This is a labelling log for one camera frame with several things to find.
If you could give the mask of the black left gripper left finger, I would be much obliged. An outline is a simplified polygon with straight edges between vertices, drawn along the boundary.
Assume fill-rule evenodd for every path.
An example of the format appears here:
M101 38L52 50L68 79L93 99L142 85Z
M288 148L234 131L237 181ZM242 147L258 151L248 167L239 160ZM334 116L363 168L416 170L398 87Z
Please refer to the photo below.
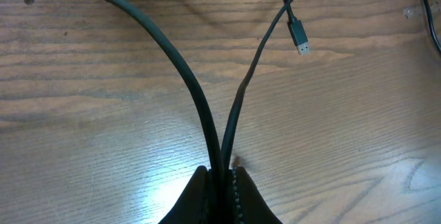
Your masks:
M206 179L207 168L205 166L197 167L173 208L159 224L199 223L205 198Z

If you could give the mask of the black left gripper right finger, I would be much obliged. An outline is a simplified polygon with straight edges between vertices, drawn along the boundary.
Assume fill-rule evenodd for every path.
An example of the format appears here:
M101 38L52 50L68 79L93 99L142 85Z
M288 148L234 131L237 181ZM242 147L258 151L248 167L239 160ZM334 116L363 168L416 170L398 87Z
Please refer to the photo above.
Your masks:
M240 224L282 224L270 210L244 167L232 169L234 218Z

